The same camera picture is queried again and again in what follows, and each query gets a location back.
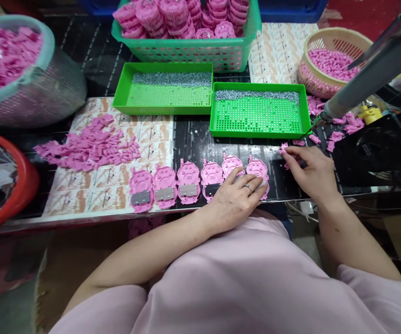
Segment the worker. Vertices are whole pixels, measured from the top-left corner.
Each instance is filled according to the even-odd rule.
[[[255,191],[262,179],[250,174],[235,181],[237,167],[211,203],[114,251],[50,334],[401,334],[401,275],[337,191],[333,160],[317,148],[286,151],[318,205],[337,279],[256,209],[266,185]],[[147,293],[143,285],[163,271]]]

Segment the red bucket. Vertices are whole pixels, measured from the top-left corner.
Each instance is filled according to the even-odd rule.
[[[35,197],[39,186],[39,174],[35,166],[8,140],[0,136],[0,146],[13,157],[18,176],[12,194],[0,208],[0,225],[20,213]]]

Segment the pink shirt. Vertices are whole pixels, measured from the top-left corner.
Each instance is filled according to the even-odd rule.
[[[345,265],[329,278],[280,221],[254,214],[175,260],[148,295],[105,290],[50,334],[401,334],[401,282]]]

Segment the ring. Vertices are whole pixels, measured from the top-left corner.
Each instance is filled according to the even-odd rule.
[[[250,193],[253,193],[253,190],[250,188],[250,185],[248,183],[245,183],[243,186],[247,187],[250,190]]]

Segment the black fan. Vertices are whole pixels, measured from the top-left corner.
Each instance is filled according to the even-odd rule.
[[[385,116],[344,138],[333,158],[351,186],[401,186],[401,115]]]

